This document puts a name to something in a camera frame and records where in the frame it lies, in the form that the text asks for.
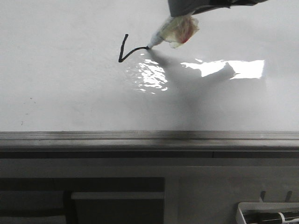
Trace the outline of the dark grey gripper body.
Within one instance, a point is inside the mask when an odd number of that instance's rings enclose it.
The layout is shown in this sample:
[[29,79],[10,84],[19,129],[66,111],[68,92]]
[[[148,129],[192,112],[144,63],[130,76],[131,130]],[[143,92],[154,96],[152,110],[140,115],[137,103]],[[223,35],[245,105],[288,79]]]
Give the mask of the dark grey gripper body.
[[218,8],[254,6],[264,0],[168,0],[171,17],[200,14]]

